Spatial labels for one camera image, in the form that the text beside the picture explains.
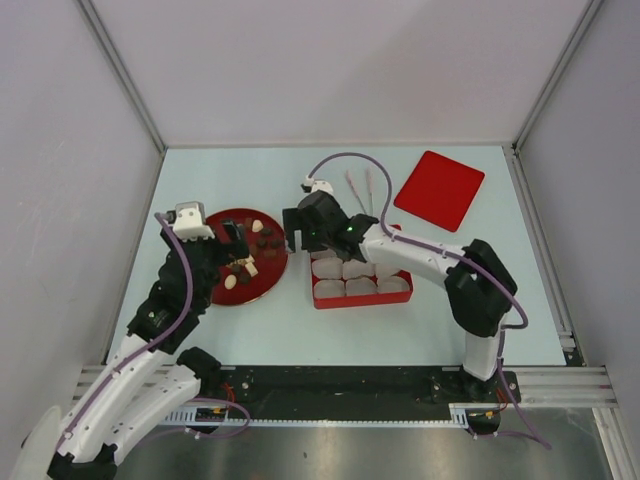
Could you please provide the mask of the round red plate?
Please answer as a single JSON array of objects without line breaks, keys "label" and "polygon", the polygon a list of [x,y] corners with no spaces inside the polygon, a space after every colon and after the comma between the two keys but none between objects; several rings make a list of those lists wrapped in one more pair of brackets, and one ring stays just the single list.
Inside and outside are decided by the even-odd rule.
[{"label": "round red plate", "polygon": [[[272,228],[274,233],[269,237],[262,237],[261,231],[264,228],[259,232],[253,232],[252,228],[246,228],[244,221],[247,217],[251,217],[254,220],[260,220],[263,223],[264,228]],[[221,240],[227,242],[228,237],[221,226],[221,222],[224,219],[232,219],[237,224],[244,226],[249,246],[249,256],[243,260],[233,261],[220,269],[221,282],[213,290],[211,303],[218,306],[239,306],[251,303],[263,297],[273,289],[285,272],[288,262],[288,253],[285,248],[283,228],[268,214],[249,208],[231,208],[209,215],[206,219],[207,224],[212,227]],[[265,249],[257,248],[256,241],[259,239],[267,241]],[[282,244],[279,248],[273,249],[270,247],[270,241],[273,239],[282,240]],[[264,252],[266,250],[276,250],[277,257],[273,259],[265,258]],[[245,268],[245,264],[250,262],[254,263],[258,270],[258,274],[251,277],[248,284],[240,284],[238,282],[238,275],[243,272],[248,273]],[[224,281],[225,278],[231,274],[237,277],[237,284],[233,289],[227,290],[224,287]]]}]

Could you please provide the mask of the red chocolate box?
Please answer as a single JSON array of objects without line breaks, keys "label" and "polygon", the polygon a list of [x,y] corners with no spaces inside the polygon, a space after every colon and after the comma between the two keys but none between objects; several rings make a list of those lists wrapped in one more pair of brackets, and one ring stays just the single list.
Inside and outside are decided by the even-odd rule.
[{"label": "red chocolate box", "polygon": [[[330,298],[330,299],[316,299],[314,297],[313,289],[314,285],[320,280],[316,278],[312,274],[312,270],[310,273],[311,276],[311,294],[312,294],[312,303],[314,307],[318,310],[330,310],[330,309],[340,309],[340,308],[355,308],[355,307],[368,307],[368,306],[379,306],[379,305],[391,305],[391,304],[401,304],[407,303],[414,291],[413,279],[410,273],[404,270],[400,270],[396,274],[396,276],[400,276],[404,278],[410,286],[410,290],[402,293],[395,294],[375,294],[375,295],[364,295],[364,296],[345,296],[342,298]],[[375,275],[371,278],[376,284],[379,278]]]}]

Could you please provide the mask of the pink metal tongs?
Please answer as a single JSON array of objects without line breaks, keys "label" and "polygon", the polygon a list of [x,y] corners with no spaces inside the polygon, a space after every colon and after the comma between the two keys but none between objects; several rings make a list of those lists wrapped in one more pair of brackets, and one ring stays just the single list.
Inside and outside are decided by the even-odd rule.
[{"label": "pink metal tongs", "polygon": [[349,170],[345,171],[345,180],[347,182],[347,185],[349,186],[351,193],[353,194],[356,201],[358,202],[358,205],[360,206],[362,212],[364,214],[373,215],[375,213],[375,208],[374,208],[374,199],[373,199],[374,184],[373,184],[372,170],[370,168],[367,168],[365,170],[365,185],[366,185],[365,195],[361,195],[359,193],[356,186],[356,182],[353,178],[353,175]]}]

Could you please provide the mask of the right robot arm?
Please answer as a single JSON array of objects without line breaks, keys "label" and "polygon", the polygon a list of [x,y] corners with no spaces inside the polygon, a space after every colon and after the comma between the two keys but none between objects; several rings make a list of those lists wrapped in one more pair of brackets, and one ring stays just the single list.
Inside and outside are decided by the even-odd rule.
[{"label": "right robot arm", "polygon": [[474,240],[466,247],[433,245],[366,215],[348,216],[323,191],[307,195],[282,211],[287,247],[296,251],[295,233],[309,253],[330,250],[343,261],[356,260],[407,271],[446,292],[452,317],[465,332],[459,382],[465,396],[484,401],[498,385],[501,332],[517,284],[492,247]]}]

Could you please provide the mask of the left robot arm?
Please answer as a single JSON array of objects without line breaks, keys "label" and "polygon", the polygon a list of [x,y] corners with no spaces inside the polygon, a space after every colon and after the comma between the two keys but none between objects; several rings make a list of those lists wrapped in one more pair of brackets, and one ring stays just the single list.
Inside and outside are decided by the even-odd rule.
[{"label": "left robot arm", "polygon": [[169,248],[164,264],[116,354],[62,422],[49,479],[114,478],[169,413],[220,390],[219,362],[198,347],[180,346],[210,306],[221,267],[248,256],[244,229],[224,220],[228,239],[221,241],[201,218],[156,218]]}]

